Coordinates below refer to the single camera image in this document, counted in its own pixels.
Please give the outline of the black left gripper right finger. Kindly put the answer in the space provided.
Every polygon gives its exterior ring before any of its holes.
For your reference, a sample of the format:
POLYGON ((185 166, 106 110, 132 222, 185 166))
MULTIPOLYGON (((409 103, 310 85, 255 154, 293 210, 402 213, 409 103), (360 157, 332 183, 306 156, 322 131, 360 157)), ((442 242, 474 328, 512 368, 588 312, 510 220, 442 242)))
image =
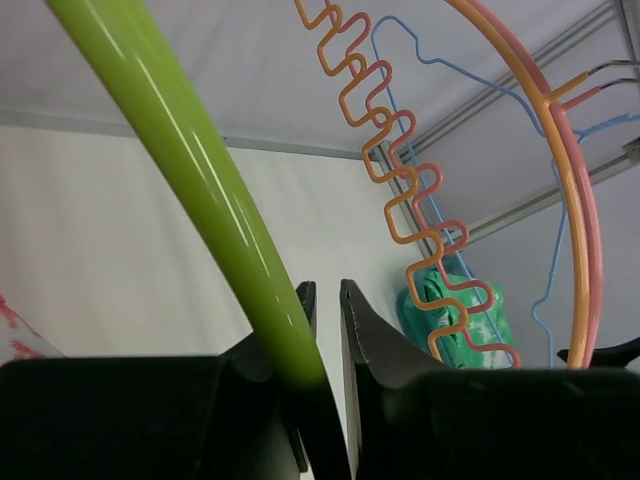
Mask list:
POLYGON ((635 479, 639 378, 622 369, 458 370, 340 287, 360 479, 635 479))

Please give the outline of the red tie-dye trousers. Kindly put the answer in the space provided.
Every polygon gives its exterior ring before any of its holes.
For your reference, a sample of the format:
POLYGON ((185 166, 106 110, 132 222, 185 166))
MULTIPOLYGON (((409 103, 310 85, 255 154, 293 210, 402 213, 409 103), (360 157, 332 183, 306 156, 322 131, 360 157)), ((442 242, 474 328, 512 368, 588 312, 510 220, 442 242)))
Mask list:
POLYGON ((63 358, 64 355, 36 332, 6 302, 0 300, 0 362, 63 358))

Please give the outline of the lime green plastic hanger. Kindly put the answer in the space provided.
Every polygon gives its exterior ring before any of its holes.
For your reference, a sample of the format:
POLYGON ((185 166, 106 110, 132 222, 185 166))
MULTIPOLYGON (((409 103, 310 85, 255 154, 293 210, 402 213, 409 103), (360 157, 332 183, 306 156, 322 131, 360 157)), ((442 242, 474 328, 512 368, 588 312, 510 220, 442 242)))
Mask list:
POLYGON ((174 50, 141 1, 50 1, 154 160, 244 310, 283 383, 328 382, 285 265, 174 50))

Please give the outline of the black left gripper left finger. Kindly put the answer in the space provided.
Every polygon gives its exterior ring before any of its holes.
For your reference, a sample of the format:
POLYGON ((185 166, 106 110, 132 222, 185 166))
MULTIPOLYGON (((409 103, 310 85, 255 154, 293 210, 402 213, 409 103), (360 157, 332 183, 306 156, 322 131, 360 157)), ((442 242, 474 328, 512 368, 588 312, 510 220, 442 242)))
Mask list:
POLYGON ((328 386, 291 397, 248 335, 213 356, 1 365, 5 479, 317 479, 345 475, 328 386))

